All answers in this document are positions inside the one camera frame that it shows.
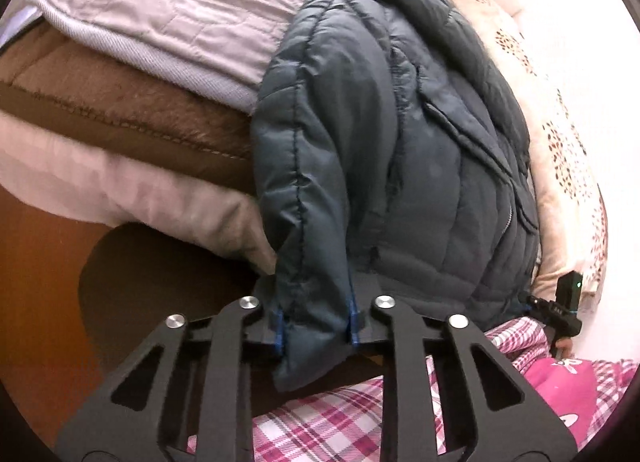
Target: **brown fabric trim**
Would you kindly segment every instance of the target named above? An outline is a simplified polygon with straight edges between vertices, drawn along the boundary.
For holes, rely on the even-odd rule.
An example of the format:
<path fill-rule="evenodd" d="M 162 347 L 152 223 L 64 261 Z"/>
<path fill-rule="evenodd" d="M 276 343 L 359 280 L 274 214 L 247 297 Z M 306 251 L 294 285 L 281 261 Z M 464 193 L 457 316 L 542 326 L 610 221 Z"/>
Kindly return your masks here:
<path fill-rule="evenodd" d="M 200 148 L 126 122 L 118 126 L 95 110 L 68 106 L 3 82 L 0 82 L 0 109 L 91 146 L 251 195 L 255 193 L 252 162 L 246 158 Z"/>

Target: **puffer jacket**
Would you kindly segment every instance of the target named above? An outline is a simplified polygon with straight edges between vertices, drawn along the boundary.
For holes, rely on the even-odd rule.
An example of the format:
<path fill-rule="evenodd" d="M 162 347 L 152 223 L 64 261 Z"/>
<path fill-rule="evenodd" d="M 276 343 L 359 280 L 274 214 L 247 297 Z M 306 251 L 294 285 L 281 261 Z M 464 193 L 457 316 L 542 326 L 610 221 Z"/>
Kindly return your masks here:
<path fill-rule="evenodd" d="M 263 79 L 255 179 L 278 261 L 281 390 L 348 356 L 361 290 L 487 330 L 536 259 L 529 134 L 449 0 L 307 0 Z"/>

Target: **patterned blanket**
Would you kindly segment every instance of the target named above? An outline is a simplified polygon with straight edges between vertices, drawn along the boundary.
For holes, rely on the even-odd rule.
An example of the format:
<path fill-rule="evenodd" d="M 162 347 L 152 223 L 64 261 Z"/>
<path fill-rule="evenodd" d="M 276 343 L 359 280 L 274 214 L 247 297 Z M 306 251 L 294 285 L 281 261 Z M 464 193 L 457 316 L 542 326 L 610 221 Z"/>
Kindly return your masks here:
<path fill-rule="evenodd" d="M 603 426 L 628 388 L 638 363 L 565 359 L 549 355 L 542 325 L 531 318 L 505 323 L 486 336 L 525 375 L 582 448 Z M 427 358 L 438 453 L 446 452 L 440 394 Z M 254 419 L 256 462 L 378 462 L 382 377 L 288 402 Z M 196 437 L 189 440 L 194 453 Z"/>

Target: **orange floor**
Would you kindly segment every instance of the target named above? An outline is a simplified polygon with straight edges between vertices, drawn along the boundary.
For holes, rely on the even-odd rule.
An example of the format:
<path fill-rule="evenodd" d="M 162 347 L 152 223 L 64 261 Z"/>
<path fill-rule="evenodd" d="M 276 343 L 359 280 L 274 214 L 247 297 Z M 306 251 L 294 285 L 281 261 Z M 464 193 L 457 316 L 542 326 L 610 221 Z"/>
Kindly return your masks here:
<path fill-rule="evenodd" d="M 0 188 L 0 379 L 49 445 L 100 382 L 77 286 L 107 231 L 26 206 Z"/>

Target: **jacket zipper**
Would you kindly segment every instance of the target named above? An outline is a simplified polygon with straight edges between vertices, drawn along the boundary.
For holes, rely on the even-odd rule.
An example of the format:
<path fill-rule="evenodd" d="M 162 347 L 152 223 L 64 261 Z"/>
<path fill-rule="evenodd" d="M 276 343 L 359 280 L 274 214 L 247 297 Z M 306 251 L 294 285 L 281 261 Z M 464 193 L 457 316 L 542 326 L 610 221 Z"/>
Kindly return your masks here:
<path fill-rule="evenodd" d="M 500 239 L 504 238 L 504 233 L 507 232 L 507 229 L 509 229 L 509 226 L 511 225 L 511 220 L 513 219 L 513 206 L 509 204 L 509 220 L 507 220 L 507 225 L 505 225 L 504 229 L 502 230 L 502 234 L 500 235 Z"/>

